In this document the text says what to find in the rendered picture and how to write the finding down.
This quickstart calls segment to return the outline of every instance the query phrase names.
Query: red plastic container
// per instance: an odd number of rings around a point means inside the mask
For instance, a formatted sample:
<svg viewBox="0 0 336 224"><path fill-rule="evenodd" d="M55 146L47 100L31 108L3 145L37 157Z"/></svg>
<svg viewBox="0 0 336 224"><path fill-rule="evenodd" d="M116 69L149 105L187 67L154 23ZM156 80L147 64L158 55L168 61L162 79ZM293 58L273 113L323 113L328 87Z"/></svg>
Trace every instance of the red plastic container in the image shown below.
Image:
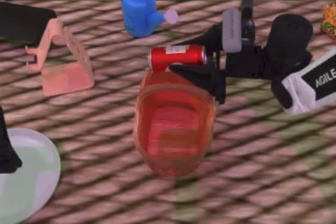
<svg viewBox="0 0 336 224"><path fill-rule="evenodd" d="M148 71L135 110L135 145L157 174L196 170L213 138L211 95L172 72Z"/></svg>

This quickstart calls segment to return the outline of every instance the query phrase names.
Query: can label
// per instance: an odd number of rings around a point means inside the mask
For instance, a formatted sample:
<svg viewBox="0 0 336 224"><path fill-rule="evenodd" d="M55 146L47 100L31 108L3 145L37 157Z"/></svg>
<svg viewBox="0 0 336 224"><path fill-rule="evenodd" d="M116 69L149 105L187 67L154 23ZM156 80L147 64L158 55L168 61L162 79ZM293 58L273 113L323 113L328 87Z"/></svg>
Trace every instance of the can label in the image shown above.
<svg viewBox="0 0 336 224"><path fill-rule="evenodd" d="M166 47L166 54L185 54L189 48L189 45L186 46L168 46Z"/></svg>

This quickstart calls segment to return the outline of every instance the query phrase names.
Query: soda can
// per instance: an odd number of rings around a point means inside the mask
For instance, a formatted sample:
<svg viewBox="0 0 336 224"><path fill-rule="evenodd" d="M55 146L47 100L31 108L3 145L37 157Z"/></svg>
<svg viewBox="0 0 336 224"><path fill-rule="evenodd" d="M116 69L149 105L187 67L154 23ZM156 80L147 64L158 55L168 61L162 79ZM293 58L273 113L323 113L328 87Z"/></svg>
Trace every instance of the soda can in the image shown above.
<svg viewBox="0 0 336 224"><path fill-rule="evenodd" d="M205 47L199 45L154 47L148 54L148 64L153 72L165 71L173 63L203 65L206 63Z"/></svg>

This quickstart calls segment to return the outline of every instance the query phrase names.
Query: watering can spout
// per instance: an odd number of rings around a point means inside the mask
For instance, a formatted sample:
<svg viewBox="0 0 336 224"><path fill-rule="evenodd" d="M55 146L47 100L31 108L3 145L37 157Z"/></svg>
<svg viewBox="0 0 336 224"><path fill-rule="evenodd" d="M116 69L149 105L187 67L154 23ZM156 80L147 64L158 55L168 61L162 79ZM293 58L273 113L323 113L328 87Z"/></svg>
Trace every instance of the watering can spout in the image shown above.
<svg viewBox="0 0 336 224"><path fill-rule="evenodd" d="M148 26L150 30L156 29L157 26L161 25L165 21L163 13L151 13L148 16Z"/></svg>

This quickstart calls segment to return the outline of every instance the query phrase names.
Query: pink plastic object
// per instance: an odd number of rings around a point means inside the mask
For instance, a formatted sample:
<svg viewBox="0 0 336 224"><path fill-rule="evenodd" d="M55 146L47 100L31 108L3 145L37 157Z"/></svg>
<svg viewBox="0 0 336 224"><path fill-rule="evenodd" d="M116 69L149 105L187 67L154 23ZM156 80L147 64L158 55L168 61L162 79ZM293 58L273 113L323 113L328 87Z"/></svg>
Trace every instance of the pink plastic object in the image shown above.
<svg viewBox="0 0 336 224"><path fill-rule="evenodd" d="M67 45L76 62L44 67L51 43ZM48 97L89 89L94 85L89 55L69 29L56 18L48 22L39 46L26 46L26 52L37 56L37 63L27 63L27 68L41 71L43 93Z"/></svg>
<svg viewBox="0 0 336 224"><path fill-rule="evenodd" d="M214 118L206 91L172 72L148 71L136 102L135 145L155 173L188 175L208 150Z"/></svg>

